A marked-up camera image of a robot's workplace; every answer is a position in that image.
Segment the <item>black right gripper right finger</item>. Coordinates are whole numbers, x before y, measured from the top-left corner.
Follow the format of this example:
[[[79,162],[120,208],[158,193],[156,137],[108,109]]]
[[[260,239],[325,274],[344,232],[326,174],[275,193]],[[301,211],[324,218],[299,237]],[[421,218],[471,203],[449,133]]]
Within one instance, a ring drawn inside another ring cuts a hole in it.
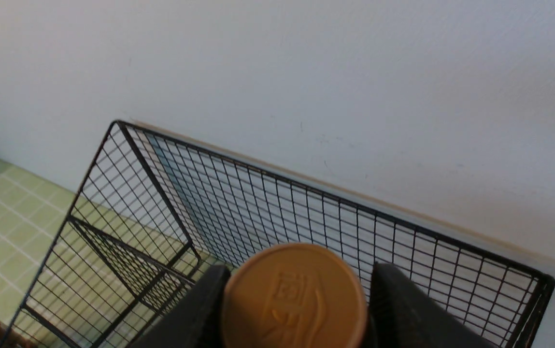
[[[494,346],[442,309],[392,264],[374,264],[368,309],[369,348]]]

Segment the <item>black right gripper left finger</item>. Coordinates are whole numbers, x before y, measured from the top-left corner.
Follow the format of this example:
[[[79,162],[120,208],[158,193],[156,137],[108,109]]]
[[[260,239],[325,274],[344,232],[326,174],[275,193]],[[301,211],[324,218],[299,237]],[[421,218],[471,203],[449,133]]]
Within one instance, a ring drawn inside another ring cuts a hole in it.
[[[220,315],[231,271],[210,266],[191,290],[132,348],[222,348]]]

